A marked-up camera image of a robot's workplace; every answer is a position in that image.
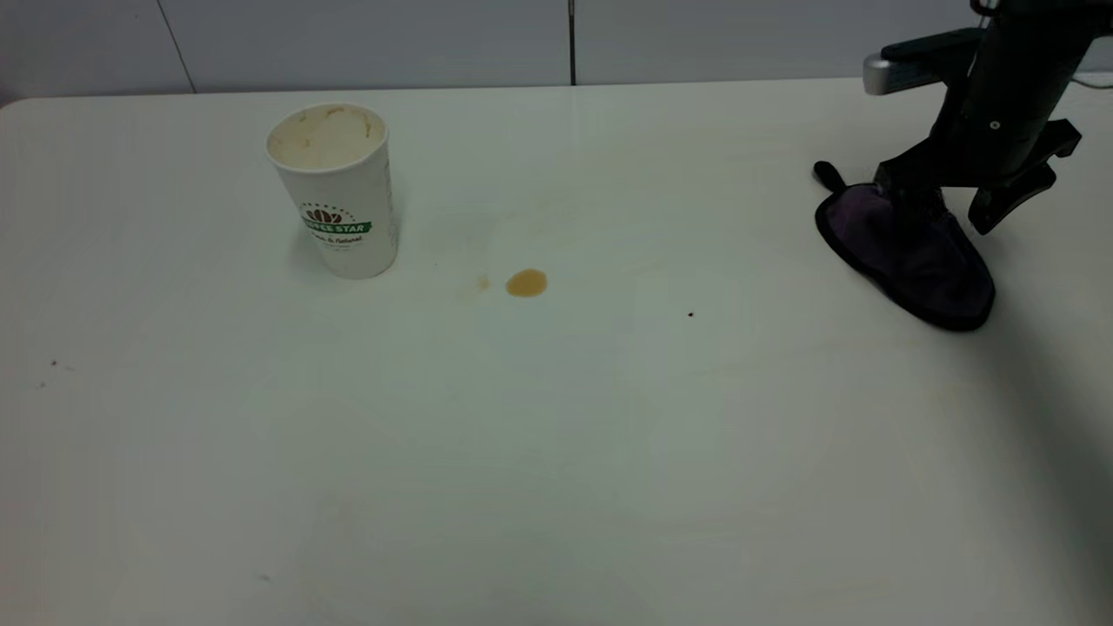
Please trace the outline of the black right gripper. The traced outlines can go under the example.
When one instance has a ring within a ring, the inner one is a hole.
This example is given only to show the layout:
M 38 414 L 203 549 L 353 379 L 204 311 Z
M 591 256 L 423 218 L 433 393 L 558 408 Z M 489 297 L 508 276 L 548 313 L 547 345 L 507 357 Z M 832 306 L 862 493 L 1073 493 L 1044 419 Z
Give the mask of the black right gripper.
M 1082 25 L 989 25 L 927 38 L 927 67 L 949 90 L 929 139 L 876 168 L 895 219 L 938 222 L 949 214 L 942 187 L 969 187 L 978 189 L 971 226 L 986 235 L 1048 190 L 1057 175 L 1045 164 L 1082 139 L 1052 114 L 1083 56 Z

